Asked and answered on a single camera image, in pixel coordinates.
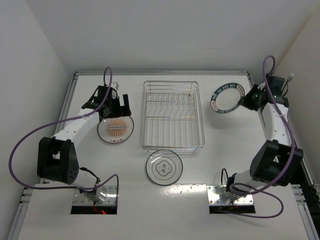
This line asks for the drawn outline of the orange sunburst plate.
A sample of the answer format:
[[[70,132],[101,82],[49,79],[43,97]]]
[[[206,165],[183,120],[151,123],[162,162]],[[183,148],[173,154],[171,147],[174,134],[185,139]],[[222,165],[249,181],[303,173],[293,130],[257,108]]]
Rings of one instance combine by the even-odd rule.
[[[132,135],[134,127],[131,116],[106,118],[97,125],[97,134],[105,143],[118,144]]]

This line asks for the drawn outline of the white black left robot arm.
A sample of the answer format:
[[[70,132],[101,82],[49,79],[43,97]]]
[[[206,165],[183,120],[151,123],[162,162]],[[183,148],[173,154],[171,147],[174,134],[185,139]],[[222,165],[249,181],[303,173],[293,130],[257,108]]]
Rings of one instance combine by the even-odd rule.
[[[96,129],[98,137],[108,144],[119,144],[131,136],[134,121],[129,97],[123,105],[118,96],[118,83],[110,87],[99,85],[81,107],[79,118],[70,121],[52,137],[43,137],[38,144],[37,175],[42,179],[64,183],[82,191],[95,191],[100,179],[85,167],[80,167],[77,147],[83,138]]]

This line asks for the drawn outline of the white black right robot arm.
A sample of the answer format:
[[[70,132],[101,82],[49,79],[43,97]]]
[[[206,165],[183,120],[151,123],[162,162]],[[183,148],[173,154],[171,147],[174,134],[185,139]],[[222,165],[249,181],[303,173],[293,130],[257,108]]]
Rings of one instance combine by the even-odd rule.
[[[266,185],[287,186],[304,156],[303,150],[291,141],[285,125],[289,110],[289,101],[283,96],[285,79],[269,74],[266,79],[268,86],[255,84],[238,102],[249,110],[261,111],[266,141],[248,170],[227,179],[226,192],[237,197]]]

